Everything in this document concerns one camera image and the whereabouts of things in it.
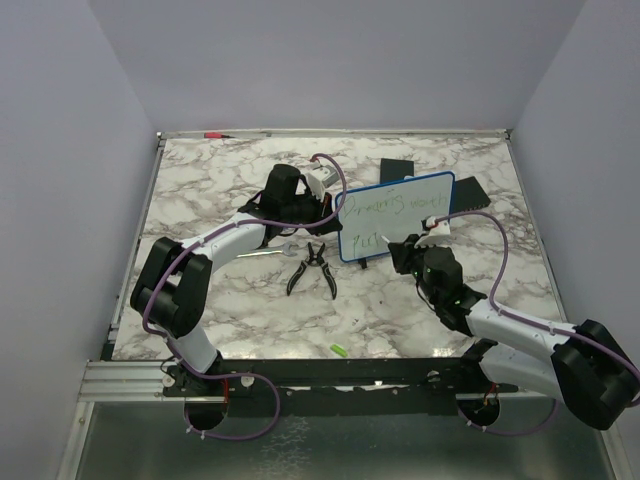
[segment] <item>red marker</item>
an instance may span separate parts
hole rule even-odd
[[[222,133],[218,133],[218,132],[205,132],[204,138],[233,138],[233,137],[230,135],[223,135]]]

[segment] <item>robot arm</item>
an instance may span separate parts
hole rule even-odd
[[[200,325],[209,278],[238,255],[266,246],[283,231],[278,226],[241,222],[260,218],[289,224],[313,224],[323,220],[332,213],[331,195],[326,193],[326,188],[337,180],[338,174],[330,166],[313,169],[305,177],[295,167],[275,165],[265,189],[225,224],[181,242],[167,237],[157,240],[131,294],[131,307],[143,315],[169,266],[190,249],[172,272],[181,274],[179,283],[167,281],[162,286],[151,306],[149,321],[168,336],[172,347],[197,372],[213,373],[220,353]],[[299,183],[304,185],[301,194],[296,193]],[[215,230],[229,225],[237,227],[205,241]],[[307,228],[307,231],[322,235],[341,229],[342,225],[334,217],[321,226]]]
[[[425,235],[410,235],[402,243],[389,243],[394,268],[415,278],[447,328],[492,341],[476,354],[490,381],[560,400],[576,417],[600,430],[609,428],[630,405],[640,382],[627,368],[602,349],[555,333],[579,334],[628,360],[603,325],[592,320],[578,326],[552,322],[501,305],[496,310],[486,295],[464,284],[462,266],[450,248],[429,246],[424,240]]]

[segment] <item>gray wall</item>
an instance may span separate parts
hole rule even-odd
[[[84,0],[0,15],[0,476],[55,476],[123,275],[154,130]]]
[[[640,3],[590,0],[514,133],[571,320],[601,321],[640,364]],[[640,409],[618,422],[640,474]]]
[[[583,0],[90,0],[158,130],[513,127]]]

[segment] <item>marble surface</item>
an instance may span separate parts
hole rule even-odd
[[[487,211],[497,215],[509,235],[511,255],[498,301],[560,318],[507,145],[497,138],[168,140],[131,285],[158,237],[188,238],[209,230],[264,186],[275,163],[291,163],[304,172],[316,152],[340,163],[350,188],[376,184],[381,157],[413,160],[416,175],[441,170],[453,170],[458,179],[475,175],[492,199]],[[395,274],[388,256],[361,270],[341,262],[337,234],[322,238],[338,284],[333,301],[319,269],[309,269],[286,296],[303,250],[293,258],[237,259],[213,275],[201,322],[226,358],[334,358],[333,343],[353,358],[453,356],[473,342],[438,321],[417,297],[413,280]],[[300,247],[309,239],[316,246],[323,241],[302,233],[289,238]],[[276,238],[271,245],[284,240]],[[502,255],[493,225],[482,218],[456,219],[450,243],[466,282],[488,292]],[[140,315],[127,305],[113,358],[167,356],[162,341],[142,330]]]

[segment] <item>metal frame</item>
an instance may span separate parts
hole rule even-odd
[[[64,449],[60,469],[58,470],[58,480],[74,479],[78,475],[82,451],[89,433],[91,417],[93,415],[93,402],[78,402],[73,415],[71,431],[67,439],[67,446]]]
[[[153,189],[155,188],[155,185],[156,185],[156,180],[158,178],[158,170],[160,169],[160,163],[162,161],[162,156],[164,154],[164,145],[165,145],[165,141],[161,138],[161,134],[158,133],[158,148],[156,150],[156,158],[153,162],[151,180],[147,185],[147,192],[145,193],[145,196],[144,196],[142,211],[140,212],[140,217],[138,218],[136,235],[133,240],[131,251],[129,252],[129,259],[127,260],[127,266],[124,272],[124,279],[122,281],[122,286],[120,287],[120,293],[118,294],[118,301],[116,302],[116,308],[114,310],[113,318],[111,320],[111,330],[117,330],[118,326],[120,325],[120,317],[122,316],[122,309],[124,308],[125,297],[127,294],[127,287],[129,286],[131,275],[133,274],[133,267],[136,262],[136,255],[138,254],[138,247],[140,246],[140,238],[142,236],[142,231],[144,230],[144,224],[147,221],[147,214],[149,213],[149,206],[151,205],[151,197],[153,195]]]
[[[205,138],[205,133],[211,130],[194,130],[185,132],[164,132],[159,134],[160,138],[167,140],[170,138]],[[269,138],[269,137],[376,137],[394,138],[402,137],[480,137],[480,138],[508,138],[507,130],[447,130],[447,129],[416,129],[416,130],[375,130],[363,129],[352,130],[348,128],[276,128],[276,129],[227,129],[216,130],[215,133],[229,135],[234,138]]]
[[[115,342],[117,328],[120,322],[122,309],[126,297],[126,291],[129,284],[130,277],[133,273],[133,267],[135,264],[135,257],[139,246],[140,236],[144,229],[149,205],[155,182],[157,179],[158,169],[164,153],[164,146],[167,139],[172,138],[205,138],[205,131],[192,131],[192,132],[167,132],[158,133],[158,149],[156,152],[156,158],[154,162],[153,175],[147,186],[147,192],[145,195],[145,202],[140,214],[138,226],[136,230],[136,236],[129,254],[129,262],[126,267],[125,276],[123,279],[120,295],[114,311],[113,319],[111,322],[111,330],[109,333],[108,341]],[[349,130],[349,129],[276,129],[276,130],[262,130],[262,129],[238,129],[238,130],[222,130],[218,131],[225,135],[230,135],[238,138],[262,138],[262,137],[378,137],[388,138],[397,136],[410,136],[410,137],[480,137],[480,138],[502,138],[506,140],[509,154],[513,162],[518,182],[522,190],[525,204],[529,209],[529,199],[522,183],[522,177],[516,162],[513,148],[511,145],[510,134],[506,130]],[[560,314],[562,319],[566,320],[566,313],[561,301],[561,295],[558,290],[555,276],[551,268],[547,252],[545,250],[544,242],[540,236],[540,231],[537,222],[533,215],[530,215],[531,222],[536,232],[536,237],[540,250],[542,252],[543,261],[550,279],[551,287],[556,297]],[[162,390],[166,381],[165,375],[160,371],[161,362],[158,361],[140,361],[140,362],[89,362],[85,369],[85,376],[82,381],[80,393],[78,396],[78,404],[74,414],[73,423],[65,452],[62,458],[61,466],[58,472],[58,480],[67,480],[76,478],[80,462],[82,459],[82,452],[89,432],[91,418],[95,403],[104,402],[183,402],[183,397],[166,398],[162,395]],[[471,399],[478,398],[481,395],[478,394],[460,394],[456,397],[459,399]],[[505,393],[503,396],[509,397],[534,397],[539,396],[535,393],[518,392],[518,393]],[[222,397],[190,397],[189,401],[203,401],[203,402],[222,402]],[[632,470],[622,444],[622,439],[618,431],[617,425],[614,424],[611,429],[606,432],[601,432],[604,442],[606,453],[611,462],[614,475],[619,480],[632,480]]]

